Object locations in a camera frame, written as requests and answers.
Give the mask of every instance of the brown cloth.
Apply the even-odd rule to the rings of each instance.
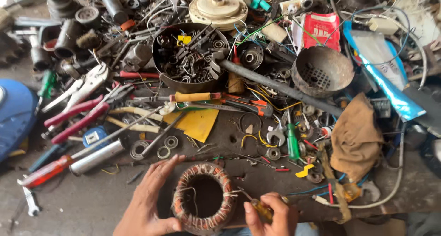
[[[338,118],[332,131],[331,166],[359,181],[378,159],[383,135],[376,126],[375,111],[364,95],[358,94]]]

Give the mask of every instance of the hand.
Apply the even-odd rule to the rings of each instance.
[[[260,197],[263,206],[270,207],[274,211],[273,223],[262,223],[259,219],[257,210],[249,202],[243,204],[245,208],[246,224],[250,228],[253,236],[290,236],[294,235],[299,212],[293,207],[289,207],[282,201],[280,195],[271,192]]]
[[[184,161],[185,156],[173,156],[150,166],[141,183],[135,189],[132,201],[123,218],[116,226],[113,236],[159,236],[182,231],[176,218],[159,219],[156,203],[159,189],[164,185],[173,168]]]

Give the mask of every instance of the green wire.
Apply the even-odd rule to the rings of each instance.
[[[256,31],[254,31],[254,32],[252,32],[252,33],[250,33],[250,34],[248,34],[248,35],[245,37],[245,39],[243,39],[240,43],[236,43],[236,46],[241,45],[241,44],[242,44],[243,42],[245,42],[245,41],[246,41],[251,35],[254,35],[254,34],[257,33],[257,32],[260,32],[260,31],[261,31],[262,29],[264,29],[265,27],[267,27],[267,26],[273,24],[274,22],[280,20],[280,18],[282,18],[282,16],[285,16],[285,15],[284,15],[284,14],[281,15],[281,16],[278,17],[277,19],[273,20],[271,23],[268,23],[267,25],[264,25],[263,27],[257,29]]]
[[[304,27],[302,27],[297,21],[293,20],[305,33],[307,33],[309,36],[311,36],[311,38],[313,38],[315,41],[317,41],[319,46],[322,46],[322,43],[320,43],[320,41],[317,40],[316,37],[314,37],[314,35],[310,34]]]

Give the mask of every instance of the copper winding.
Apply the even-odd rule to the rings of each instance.
[[[188,184],[198,176],[212,177],[222,188],[222,204],[214,215],[207,218],[192,215],[184,206],[184,191],[191,188]],[[176,192],[173,195],[173,214],[181,221],[184,230],[196,235],[210,235],[220,230],[231,218],[234,212],[235,196],[237,196],[233,193],[231,180],[223,168],[211,163],[193,165],[179,178]]]

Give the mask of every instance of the yellow screwdriver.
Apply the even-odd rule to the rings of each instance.
[[[269,223],[273,222],[273,211],[271,211],[269,208],[264,207],[258,199],[251,198],[251,196],[247,194],[243,188],[237,188],[239,188],[239,190],[242,191],[242,193],[251,200],[251,205],[257,210],[259,215],[264,217]]]

